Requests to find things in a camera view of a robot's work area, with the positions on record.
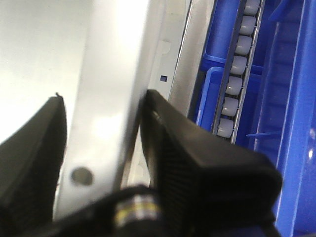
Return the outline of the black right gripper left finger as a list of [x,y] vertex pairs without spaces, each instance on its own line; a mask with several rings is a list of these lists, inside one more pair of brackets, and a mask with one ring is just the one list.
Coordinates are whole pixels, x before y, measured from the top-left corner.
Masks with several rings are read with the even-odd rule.
[[0,235],[12,237],[52,221],[67,139],[57,94],[0,146]]

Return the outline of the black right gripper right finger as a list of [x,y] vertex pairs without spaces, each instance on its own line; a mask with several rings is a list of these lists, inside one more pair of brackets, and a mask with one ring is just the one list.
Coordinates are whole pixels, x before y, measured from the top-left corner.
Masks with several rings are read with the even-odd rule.
[[141,140],[151,185],[173,237],[277,237],[282,177],[269,159],[231,144],[148,90]]

